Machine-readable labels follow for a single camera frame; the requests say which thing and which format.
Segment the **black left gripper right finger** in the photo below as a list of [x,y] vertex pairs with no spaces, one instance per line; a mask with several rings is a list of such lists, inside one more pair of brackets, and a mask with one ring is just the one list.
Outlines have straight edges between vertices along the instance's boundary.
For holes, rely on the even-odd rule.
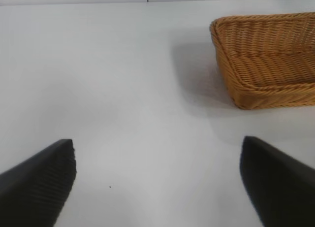
[[265,227],[315,225],[315,170],[267,142],[244,137],[243,185]]

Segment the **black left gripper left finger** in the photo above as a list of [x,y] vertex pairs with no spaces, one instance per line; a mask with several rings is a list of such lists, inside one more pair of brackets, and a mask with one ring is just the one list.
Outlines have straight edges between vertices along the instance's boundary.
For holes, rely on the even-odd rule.
[[2,227],[52,227],[76,177],[71,139],[60,139],[0,175]]

